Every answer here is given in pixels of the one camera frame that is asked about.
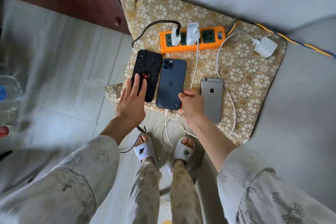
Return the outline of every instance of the black charging cable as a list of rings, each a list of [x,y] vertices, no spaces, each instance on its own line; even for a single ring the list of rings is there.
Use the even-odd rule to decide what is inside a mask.
[[[139,126],[136,127],[141,133],[140,135],[138,136],[138,138],[136,139],[135,143],[133,144],[133,146],[128,150],[128,151],[119,151],[120,153],[128,153],[130,150],[133,149],[133,147],[135,146],[135,144],[137,143],[139,137],[143,134],[143,133],[146,133],[146,127],[144,126],[143,129],[140,128]]]
[[[146,32],[146,30],[155,25],[155,24],[158,24],[158,23],[166,23],[166,22],[169,22],[169,23],[175,23],[177,24],[177,29],[176,29],[176,36],[179,36],[180,35],[180,30],[181,30],[181,24],[178,22],[178,21],[171,21],[171,20],[160,20],[160,21],[154,21],[152,22],[151,24],[148,24],[147,27],[145,27],[145,29],[142,31],[142,33],[137,37],[137,39],[135,39],[133,42],[132,42],[132,47],[134,46],[134,43],[139,40]]]

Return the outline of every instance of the patterned pants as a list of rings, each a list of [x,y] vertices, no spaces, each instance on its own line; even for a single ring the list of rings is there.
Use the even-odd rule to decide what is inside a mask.
[[[161,172],[152,161],[144,161],[132,187],[128,206],[129,224],[157,224],[160,209],[159,183]],[[200,199],[184,163],[177,160],[173,167],[170,191],[173,224],[202,224]]]

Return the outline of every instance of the blue bottle cap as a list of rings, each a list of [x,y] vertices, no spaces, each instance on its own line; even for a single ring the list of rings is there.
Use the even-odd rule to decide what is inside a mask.
[[[0,101],[7,98],[7,91],[4,86],[0,86]]]

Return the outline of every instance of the smartphone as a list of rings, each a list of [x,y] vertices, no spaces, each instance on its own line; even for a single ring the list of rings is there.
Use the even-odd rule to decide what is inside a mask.
[[[180,59],[164,59],[156,105],[161,108],[178,110],[181,105],[179,93],[183,90],[187,62]]]
[[[204,114],[213,123],[220,123],[222,116],[223,80],[221,78],[203,78],[201,95],[204,98]]]
[[[133,69],[132,87],[134,84],[134,77],[136,74],[140,75],[139,92],[142,86],[143,79],[147,80],[145,102],[151,102],[154,98],[154,93],[156,89],[156,84],[158,83],[161,65],[162,65],[161,54],[146,50],[139,50]]]

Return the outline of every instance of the slipper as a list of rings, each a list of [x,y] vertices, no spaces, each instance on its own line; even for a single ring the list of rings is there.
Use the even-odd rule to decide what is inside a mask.
[[[148,138],[148,141],[134,147],[134,151],[138,159],[141,162],[141,160],[146,157],[152,157],[154,159],[155,165],[158,167],[159,163],[158,163],[158,160],[154,152],[154,146],[153,146],[152,139],[150,138],[148,134],[142,133],[141,135],[146,135]]]
[[[190,147],[188,147],[188,146],[186,146],[186,145],[184,145],[184,144],[182,143],[182,140],[183,140],[184,138],[190,138],[190,137],[188,137],[188,136],[184,136],[184,137],[182,137],[182,138],[178,141],[178,143],[177,143],[177,145],[176,145],[176,148],[175,148],[175,151],[174,151],[174,158],[172,159],[172,162],[170,163],[170,168],[169,168],[169,170],[168,170],[168,172],[169,172],[171,175],[173,175],[173,174],[171,173],[171,168],[173,167],[173,164],[175,163],[175,159],[179,158],[179,159],[184,160],[184,161],[186,162],[186,165],[185,165],[185,166],[187,166],[188,163],[189,163],[189,161],[190,161],[191,158],[193,157],[193,154],[194,154],[194,151],[195,151],[195,142],[193,141],[193,143],[194,143],[194,149],[191,149]]]

